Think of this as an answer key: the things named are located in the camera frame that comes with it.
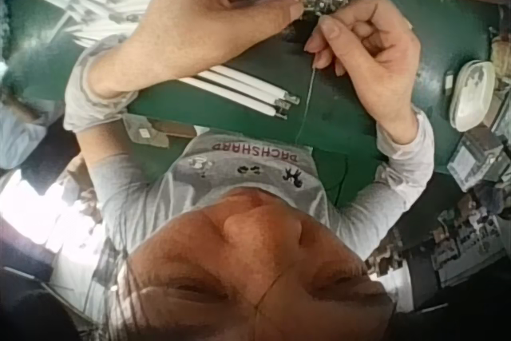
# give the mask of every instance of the person's right hand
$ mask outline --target person's right hand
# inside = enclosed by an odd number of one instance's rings
[[[417,136],[411,98],[421,45],[390,0],[354,0],[319,20],[305,50],[314,67],[347,71],[366,111],[398,144]]]

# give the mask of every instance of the t-shirt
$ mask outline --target t-shirt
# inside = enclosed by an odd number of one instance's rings
[[[112,44],[100,43],[78,60],[66,90],[65,127],[80,132],[120,118],[136,94],[101,101],[87,86],[91,57]],[[416,110],[419,130],[409,145],[396,145],[378,127],[378,147],[389,162],[374,183],[338,211],[327,199],[308,149],[208,132],[155,183],[148,183],[127,154],[107,157],[91,169],[107,233],[119,249],[133,252],[169,220],[214,204],[238,187],[260,188],[313,216],[366,259],[399,217],[418,199],[434,167],[434,136]]]

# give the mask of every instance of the black cartoon print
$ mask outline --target black cartoon print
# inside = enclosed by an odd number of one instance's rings
[[[300,180],[300,176],[302,176],[302,173],[298,169],[296,169],[295,173],[293,173],[291,169],[286,169],[286,176],[282,178],[284,181],[293,180],[293,184],[296,188],[302,188],[303,181]]]
[[[261,168],[260,167],[251,167],[251,168],[249,168],[249,167],[242,166],[242,167],[238,168],[238,173],[241,173],[242,175],[246,175],[249,171],[254,173],[255,175],[260,175],[261,174]]]

